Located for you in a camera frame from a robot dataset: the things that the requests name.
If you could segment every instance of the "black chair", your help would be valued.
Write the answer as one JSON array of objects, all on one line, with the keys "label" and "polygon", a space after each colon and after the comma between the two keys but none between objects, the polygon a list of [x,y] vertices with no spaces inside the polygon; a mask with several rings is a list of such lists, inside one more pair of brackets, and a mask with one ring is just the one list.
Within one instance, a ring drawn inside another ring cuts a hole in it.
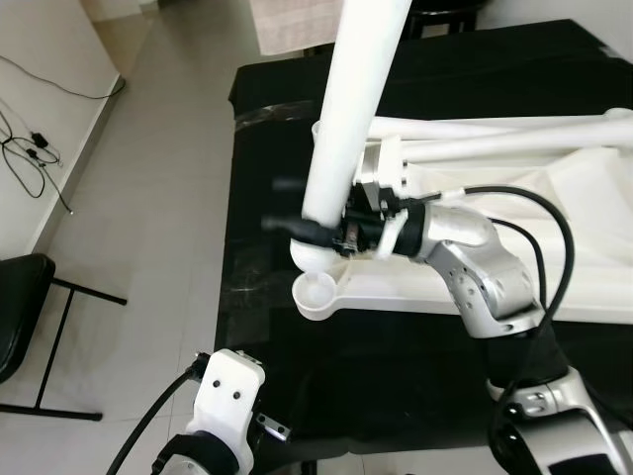
[{"label": "black chair", "polygon": [[48,364],[33,407],[0,404],[0,412],[65,419],[100,421],[101,413],[77,413],[42,408],[48,375],[75,292],[125,305],[128,301],[54,277],[55,263],[43,254],[0,261],[0,383],[9,379],[24,361],[50,284],[70,289]]},{"label": "black chair", "polygon": [[448,34],[474,32],[487,0],[413,0],[401,40],[419,40],[424,27],[448,25]]}]

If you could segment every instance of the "white wall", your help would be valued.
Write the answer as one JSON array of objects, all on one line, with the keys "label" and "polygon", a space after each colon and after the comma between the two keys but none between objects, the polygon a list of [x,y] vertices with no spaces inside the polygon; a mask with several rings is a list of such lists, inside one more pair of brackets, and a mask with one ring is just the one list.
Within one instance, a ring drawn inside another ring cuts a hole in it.
[{"label": "white wall", "polygon": [[633,0],[493,0],[478,28],[571,18],[633,61]]},{"label": "white wall", "polygon": [[88,17],[93,22],[140,13],[138,0],[80,0]]},{"label": "white wall", "polygon": [[[118,77],[78,0],[0,0],[0,54],[91,95],[109,93]],[[47,170],[63,185],[105,101],[69,96],[1,61],[0,97],[60,150],[64,167]],[[55,201],[49,184],[29,197],[0,159],[0,258],[33,249]]]}]

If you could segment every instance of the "black tablecloth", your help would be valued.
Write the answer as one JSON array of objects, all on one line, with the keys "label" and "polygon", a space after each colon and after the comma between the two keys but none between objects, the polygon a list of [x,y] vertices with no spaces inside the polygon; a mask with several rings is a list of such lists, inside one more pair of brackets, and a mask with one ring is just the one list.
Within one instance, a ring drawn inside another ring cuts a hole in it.
[{"label": "black tablecloth", "polygon": [[[479,344],[455,316],[339,311],[322,323],[295,309],[289,241],[263,214],[299,214],[331,57],[242,67],[216,348],[264,361],[265,414],[293,428],[291,449],[262,440],[256,469],[346,451],[485,443],[491,401]],[[633,66],[571,21],[401,44],[379,115],[450,119],[601,114],[633,104]],[[557,323],[570,360],[620,409],[633,409],[633,327]]]}]

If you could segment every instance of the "table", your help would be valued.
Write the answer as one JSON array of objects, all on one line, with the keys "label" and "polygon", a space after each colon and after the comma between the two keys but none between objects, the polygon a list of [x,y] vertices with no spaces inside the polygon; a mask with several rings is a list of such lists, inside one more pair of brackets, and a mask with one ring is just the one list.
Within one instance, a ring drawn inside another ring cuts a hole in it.
[{"label": "table", "polygon": [[[407,42],[378,114],[455,119],[630,108],[633,66],[603,48],[571,21]],[[275,191],[273,182],[308,176],[329,62],[323,54],[247,65],[230,94],[236,132],[216,348],[242,348],[265,363],[257,410],[293,429],[287,446],[261,439],[254,473],[347,451],[486,443],[492,403],[481,348],[459,317],[344,310],[310,322],[292,300],[299,271],[288,237],[260,230],[264,214],[301,212],[303,191]],[[633,327],[555,329],[604,398],[633,410]]]}]

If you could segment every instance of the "white floor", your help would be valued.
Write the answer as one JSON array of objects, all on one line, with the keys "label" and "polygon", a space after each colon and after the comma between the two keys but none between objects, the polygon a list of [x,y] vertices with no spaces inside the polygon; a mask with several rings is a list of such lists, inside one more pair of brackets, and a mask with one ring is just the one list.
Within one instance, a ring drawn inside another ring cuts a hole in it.
[{"label": "white floor", "polygon": [[[0,416],[1,474],[100,474],[197,349],[213,349],[232,148],[235,70],[263,60],[247,0],[185,0],[153,24],[49,251],[57,274],[130,299],[78,296],[45,393],[100,423]],[[35,400],[61,316],[49,294],[27,361],[0,401]],[[189,420],[196,386],[170,401],[121,473],[148,473]],[[486,448],[347,455],[326,474],[502,473]]]}]

